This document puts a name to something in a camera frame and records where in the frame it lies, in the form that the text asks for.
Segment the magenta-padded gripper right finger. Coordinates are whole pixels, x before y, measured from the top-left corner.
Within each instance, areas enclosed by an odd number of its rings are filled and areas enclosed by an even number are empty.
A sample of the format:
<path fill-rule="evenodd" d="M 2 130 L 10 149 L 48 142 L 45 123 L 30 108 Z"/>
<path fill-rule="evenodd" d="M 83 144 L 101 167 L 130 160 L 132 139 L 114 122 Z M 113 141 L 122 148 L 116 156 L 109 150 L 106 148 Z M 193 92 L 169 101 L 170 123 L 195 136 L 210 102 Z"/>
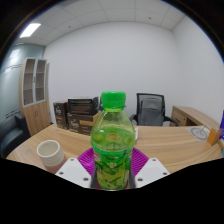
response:
<path fill-rule="evenodd" d="M 157 158 L 148 158 L 134 148 L 131 156 L 129 185 L 131 189 L 141 188 L 169 175 L 169 171 Z"/>

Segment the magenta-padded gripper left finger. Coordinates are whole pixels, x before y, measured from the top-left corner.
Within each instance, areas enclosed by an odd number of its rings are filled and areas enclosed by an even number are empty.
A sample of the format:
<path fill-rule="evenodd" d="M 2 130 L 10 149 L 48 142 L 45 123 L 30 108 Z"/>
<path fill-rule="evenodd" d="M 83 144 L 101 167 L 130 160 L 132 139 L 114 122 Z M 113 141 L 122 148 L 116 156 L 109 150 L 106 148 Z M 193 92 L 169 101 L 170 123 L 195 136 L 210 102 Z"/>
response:
<path fill-rule="evenodd" d="M 97 176 L 93 149 L 88 149 L 78 158 L 69 158 L 56 175 L 83 188 L 95 189 Z"/>

